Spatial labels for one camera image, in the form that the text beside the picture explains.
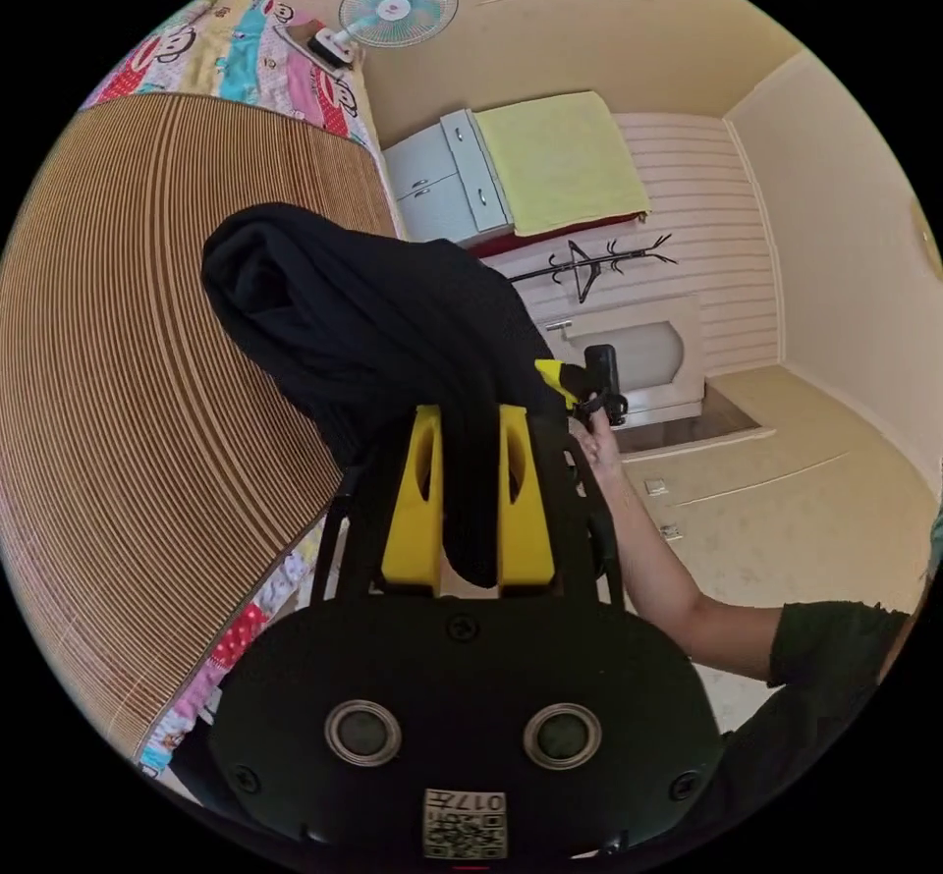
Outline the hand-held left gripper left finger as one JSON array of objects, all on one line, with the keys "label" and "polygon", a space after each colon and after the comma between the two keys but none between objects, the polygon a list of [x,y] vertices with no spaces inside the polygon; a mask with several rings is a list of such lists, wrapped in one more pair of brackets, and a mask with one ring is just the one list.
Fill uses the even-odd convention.
[{"label": "hand-held left gripper left finger", "polygon": [[416,409],[380,566],[399,589],[437,589],[444,519],[444,445],[439,408]]}]

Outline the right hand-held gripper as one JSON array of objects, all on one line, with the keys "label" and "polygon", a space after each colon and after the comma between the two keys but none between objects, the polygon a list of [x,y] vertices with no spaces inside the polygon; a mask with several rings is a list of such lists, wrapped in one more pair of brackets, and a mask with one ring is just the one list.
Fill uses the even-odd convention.
[{"label": "right hand-held gripper", "polygon": [[534,367],[544,383],[562,397],[566,410],[585,427],[589,427],[590,417],[599,411],[610,426],[624,424],[628,402],[618,392],[610,370],[577,366],[556,358],[537,359]]}]

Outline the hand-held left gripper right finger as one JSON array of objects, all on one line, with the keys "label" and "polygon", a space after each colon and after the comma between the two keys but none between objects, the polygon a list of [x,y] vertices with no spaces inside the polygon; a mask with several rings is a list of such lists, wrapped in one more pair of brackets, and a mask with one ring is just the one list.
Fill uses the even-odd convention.
[{"label": "hand-held left gripper right finger", "polygon": [[499,409],[497,582],[500,589],[545,589],[555,575],[527,411]]}]

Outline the person's right hand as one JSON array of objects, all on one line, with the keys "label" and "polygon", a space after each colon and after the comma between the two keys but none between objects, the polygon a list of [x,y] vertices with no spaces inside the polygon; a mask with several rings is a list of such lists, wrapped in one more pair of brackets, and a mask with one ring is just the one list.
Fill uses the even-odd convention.
[{"label": "person's right hand", "polygon": [[605,410],[592,412],[588,417],[588,426],[574,421],[572,434],[579,441],[599,486],[606,490],[622,489],[625,474],[621,454]]}]

